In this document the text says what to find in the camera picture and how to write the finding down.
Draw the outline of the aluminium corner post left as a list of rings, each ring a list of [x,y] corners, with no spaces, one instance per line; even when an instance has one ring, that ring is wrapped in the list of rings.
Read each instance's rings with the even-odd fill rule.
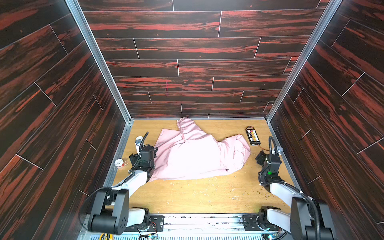
[[[97,44],[96,38],[94,37],[92,30],[87,22],[85,14],[82,11],[82,8],[78,1],[76,0],[65,0],[66,5],[68,6],[92,56],[95,59],[95,62],[125,120],[126,124],[130,124],[132,117],[124,103],[121,93],[113,79],[113,76],[107,66],[107,63],[103,57],[103,54]]]

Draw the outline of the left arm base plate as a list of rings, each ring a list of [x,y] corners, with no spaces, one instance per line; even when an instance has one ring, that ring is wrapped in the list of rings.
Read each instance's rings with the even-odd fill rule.
[[[125,232],[162,232],[164,229],[165,216],[148,215],[140,224],[127,226]]]

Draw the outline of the small white tape roll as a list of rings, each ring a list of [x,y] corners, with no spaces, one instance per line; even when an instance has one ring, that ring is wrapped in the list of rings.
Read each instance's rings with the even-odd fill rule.
[[[141,143],[142,143],[142,141],[143,141],[143,138],[144,138],[144,137],[142,137],[142,136],[138,136],[138,137],[136,137],[136,139],[135,139],[135,145],[136,145],[136,146],[140,146]]]

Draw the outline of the aluminium front rail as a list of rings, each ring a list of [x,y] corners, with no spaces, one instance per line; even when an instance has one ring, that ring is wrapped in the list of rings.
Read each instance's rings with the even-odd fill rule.
[[[248,214],[160,214],[162,232],[124,232],[114,240],[291,240],[281,229],[245,231],[240,217]],[[80,231],[79,240],[98,240],[101,233]]]

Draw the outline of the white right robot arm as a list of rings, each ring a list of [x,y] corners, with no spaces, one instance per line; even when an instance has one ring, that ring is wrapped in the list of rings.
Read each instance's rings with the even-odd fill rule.
[[[279,176],[281,151],[270,136],[269,154],[264,157],[258,179],[260,185],[286,203],[291,212],[286,214],[279,208],[263,206],[257,217],[258,228],[262,231],[281,229],[294,240],[336,240],[336,228],[327,203],[308,196]]]

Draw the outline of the aluminium corner post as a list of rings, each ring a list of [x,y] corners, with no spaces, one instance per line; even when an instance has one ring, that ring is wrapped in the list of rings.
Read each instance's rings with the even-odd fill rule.
[[[281,92],[279,93],[273,107],[267,114],[266,121],[268,125],[271,125],[271,121],[275,113],[277,112],[279,106],[282,104],[285,96],[288,94],[288,91],[290,90],[297,76],[301,72],[301,69],[307,62],[309,56],[311,55],[316,44],[320,40],[321,36],[323,35],[325,29],[329,25],[330,21],[332,20],[341,3],[342,0],[331,0],[325,8],[324,12],[322,13],[317,25],[315,26],[311,36],[308,39],[308,42],[306,43],[305,47],[303,48],[303,51],[298,57],[298,60],[296,61],[292,71],[288,75],[287,81],[284,84]]]
[[[107,63],[103,57],[103,54],[97,44],[96,38],[94,37],[92,30],[87,22],[85,14],[82,11],[82,8],[78,1],[76,0],[65,0],[66,5],[68,6],[92,56],[95,59],[95,62],[125,120],[126,124],[130,124],[132,117],[124,103],[121,93],[113,79],[113,76],[107,66]]]

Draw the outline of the yellow tape measure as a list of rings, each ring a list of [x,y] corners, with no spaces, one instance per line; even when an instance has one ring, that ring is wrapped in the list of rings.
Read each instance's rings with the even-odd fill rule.
[[[99,237],[99,240],[113,240],[114,236],[108,233],[102,233]]]

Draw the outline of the aluminium corner post right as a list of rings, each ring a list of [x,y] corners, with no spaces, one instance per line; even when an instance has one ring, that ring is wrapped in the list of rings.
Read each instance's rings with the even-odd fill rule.
[[[321,36],[323,35],[325,29],[329,25],[330,21],[332,20],[341,3],[342,0],[331,0],[325,8],[324,12],[322,13],[317,25],[315,26],[311,36],[308,39],[308,42],[306,43],[305,47],[303,48],[303,51],[298,57],[298,60],[296,61],[292,71],[288,75],[287,81],[284,84],[281,92],[279,93],[273,107],[267,114],[266,121],[268,125],[271,125],[271,121],[275,113],[277,112],[279,106],[282,104],[285,96],[288,94],[288,91],[290,90],[297,76],[301,72],[301,69],[307,62],[309,56],[311,55],[316,44],[320,40]]]

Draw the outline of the pink zip jacket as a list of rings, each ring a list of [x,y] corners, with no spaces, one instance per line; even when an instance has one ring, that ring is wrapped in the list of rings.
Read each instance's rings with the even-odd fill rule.
[[[251,155],[243,135],[218,142],[189,118],[177,120],[177,127],[177,130],[162,129],[156,141],[158,151],[151,182],[230,175],[242,169]]]

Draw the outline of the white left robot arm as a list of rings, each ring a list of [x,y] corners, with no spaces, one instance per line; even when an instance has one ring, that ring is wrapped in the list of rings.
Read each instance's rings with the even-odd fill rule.
[[[78,217],[83,229],[93,233],[121,235],[126,230],[141,232],[151,227],[148,209],[130,207],[130,197],[149,182],[156,168],[158,148],[144,144],[148,134],[146,132],[136,146],[137,153],[130,155],[132,168],[128,176],[114,186],[95,190],[86,198],[80,210],[91,207],[91,213],[86,226]]]

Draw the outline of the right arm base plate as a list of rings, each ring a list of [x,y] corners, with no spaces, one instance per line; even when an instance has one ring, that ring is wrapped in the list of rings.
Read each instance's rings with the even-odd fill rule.
[[[255,214],[242,215],[240,223],[243,224],[245,231],[269,231],[262,217]]]

